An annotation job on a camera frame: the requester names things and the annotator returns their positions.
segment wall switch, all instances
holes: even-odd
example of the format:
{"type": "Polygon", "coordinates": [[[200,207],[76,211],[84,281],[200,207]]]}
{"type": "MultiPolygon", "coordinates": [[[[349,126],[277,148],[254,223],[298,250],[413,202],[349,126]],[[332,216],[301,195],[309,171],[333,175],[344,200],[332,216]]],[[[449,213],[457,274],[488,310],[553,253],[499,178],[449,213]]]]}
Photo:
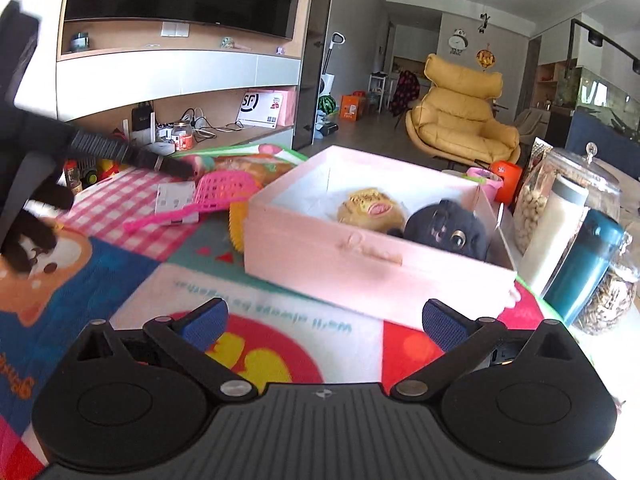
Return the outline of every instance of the wall switch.
{"type": "Polygon", "coordinates": [[[175,24],[175,37],[176,38],[188,38],[189,37],[189,23],[176,23],[175,24]]]}
{"type": "Polygon", "coordinates": [[[189,23],[162,22],[160,36],[165,36],[166,38],[188,38],[189,23]]]}
{"type": "Polygon", "coordinates": [[[162,22],[162,30],[160,31],[160,36],[175,38],[177,25],[178,24],[175,22],[162,22]]]}

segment orange box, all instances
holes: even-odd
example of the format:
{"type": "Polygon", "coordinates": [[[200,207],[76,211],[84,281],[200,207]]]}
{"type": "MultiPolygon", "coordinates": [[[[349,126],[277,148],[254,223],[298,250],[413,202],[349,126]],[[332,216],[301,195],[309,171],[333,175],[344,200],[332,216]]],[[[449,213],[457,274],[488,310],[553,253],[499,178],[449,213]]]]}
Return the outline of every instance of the orange box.
{"type": "Polygon", "coordinates": [[[362,117],[367,99],[355,95],[343,95],[340,101],[340,118],[357,121],[362,117]]]}

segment blue gripper pad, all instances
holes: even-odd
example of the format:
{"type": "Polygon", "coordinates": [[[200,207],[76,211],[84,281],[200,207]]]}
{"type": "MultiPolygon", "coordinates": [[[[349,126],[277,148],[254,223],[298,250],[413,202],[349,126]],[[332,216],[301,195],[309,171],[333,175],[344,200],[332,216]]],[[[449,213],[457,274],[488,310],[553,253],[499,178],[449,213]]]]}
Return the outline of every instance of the blue gripper pad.
{"type": "Polygon", "coordinates": [[[205,352],[225,332],[228,316],[225,301],[214,298],[178,320],[174,330],[198,350],[205,352]]]}
{"type": "Polygon", "coordinates": [[[425,303],[422,309],[422,329],[443,352],[449,352],[469,336],[462,323],[448,316],[431,301],[425,303]]]}

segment glass jar lid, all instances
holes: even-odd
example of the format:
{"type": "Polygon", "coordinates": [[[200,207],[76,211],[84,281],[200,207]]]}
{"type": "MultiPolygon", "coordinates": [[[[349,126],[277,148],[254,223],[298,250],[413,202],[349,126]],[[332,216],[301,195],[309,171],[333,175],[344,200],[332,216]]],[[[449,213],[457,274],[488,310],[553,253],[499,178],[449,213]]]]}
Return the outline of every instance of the glass jar lid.
{"type": "Polygon", "coordinates": [[[550,157],[549,161],[553,161],[560,168],[565,168],[569,173],[581,177],[589,186],[610,194],[620,195],[619,181],[609,171],[592,162],[590,159],[593,158],[593,155],[585,158],[563,148],[554,148],[547,157],[550,157]]]}

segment wall decoration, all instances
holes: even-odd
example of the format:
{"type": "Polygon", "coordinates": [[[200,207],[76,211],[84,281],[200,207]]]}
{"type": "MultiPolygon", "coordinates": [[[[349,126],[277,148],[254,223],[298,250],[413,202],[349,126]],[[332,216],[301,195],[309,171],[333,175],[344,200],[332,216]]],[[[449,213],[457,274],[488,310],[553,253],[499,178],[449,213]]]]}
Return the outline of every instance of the wall decoration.
{"type": "Polygon", "coordinates": [[[462,51],[469,46],[469,42],[466,38],[466,32],[461,28],[457,28],[453,32],[453,36],[449,38],[449,46],[451,47],[450,54],[459,56],[462,51]]]}
{"type": "Polygon", "coordinates": [[[478,32],[480,34],[484,34],[484,31],[486,30],[486,26],[489,23],[489,18],[491,16],[489,16],[486,12],[483,12],[482,14],[480,14],[480,19],[482,20],[482,25],[480,25],[480,27],[478,27],[478,32]]]}
{"type": "Polygon", "coordinates": [[[482,67],[482,71],[495,65],[494,53],[489,50],[489,44],[486,44],[486,48],[479,50],[476,54],[476,61],[478,65],[482,67]]]}

